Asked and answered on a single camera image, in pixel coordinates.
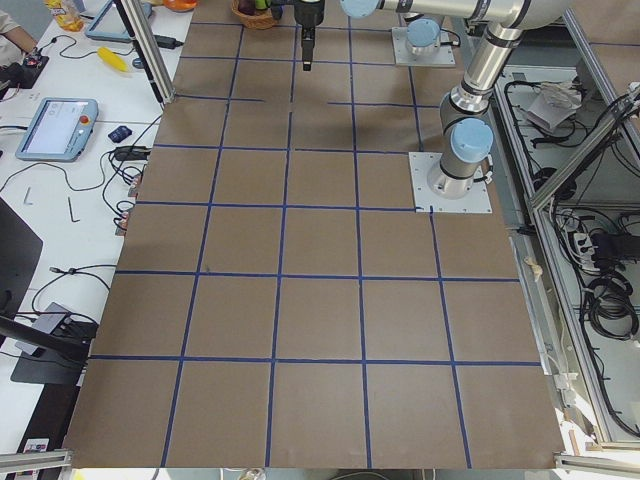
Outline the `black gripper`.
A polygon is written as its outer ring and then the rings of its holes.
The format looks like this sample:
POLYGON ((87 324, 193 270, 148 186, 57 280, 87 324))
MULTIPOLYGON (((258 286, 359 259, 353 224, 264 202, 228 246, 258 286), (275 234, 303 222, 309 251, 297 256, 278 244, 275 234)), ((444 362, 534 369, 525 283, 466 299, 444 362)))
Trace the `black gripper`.
POLYGON ((310 71, 313 64, 316 27, 324 21, 324 0, 294 0, 294 18, 301 30, 302 68, 310 71))

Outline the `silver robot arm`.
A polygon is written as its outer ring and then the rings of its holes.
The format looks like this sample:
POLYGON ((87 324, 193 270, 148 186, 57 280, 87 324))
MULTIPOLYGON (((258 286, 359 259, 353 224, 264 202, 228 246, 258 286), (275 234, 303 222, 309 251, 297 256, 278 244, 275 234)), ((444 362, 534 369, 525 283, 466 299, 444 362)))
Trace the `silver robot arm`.
POLYGON ((569 1, 342 1, 352 18, 376 10, 486 20, 483 37, 460 83, 440 105, 446 140, 439 163, 427 175, 429 188, 451 200, 463 198, 476 169, 488 157, 494 134, 482 119, 496 81, 512 51, 527 30, 547 26, 564 14, 569 1))
POLYGON ((439 48, 440 25, 430 18, 410 22, 406 31, 406 48, 412 55, 422 55, 439 48))

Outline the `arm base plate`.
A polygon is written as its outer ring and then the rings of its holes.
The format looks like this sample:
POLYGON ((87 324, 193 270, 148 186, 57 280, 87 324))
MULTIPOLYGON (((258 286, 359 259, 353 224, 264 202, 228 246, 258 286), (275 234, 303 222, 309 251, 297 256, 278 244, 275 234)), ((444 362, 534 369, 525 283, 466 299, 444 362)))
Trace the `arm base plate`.
POLYGON ((416 47, 408 41, 407 27, 393 27, 391 29, 395 64, 400 66, 453 68, 456 66, 453 47, 445 45, 449 35, 441 32, 440 44, 427 47, 416 47))
POLYGON ((418 213, 491 214, 488 184, 482 164, 474 176, 458 180, 445 175, 439 152, 410 152, 414 209, 418 213))

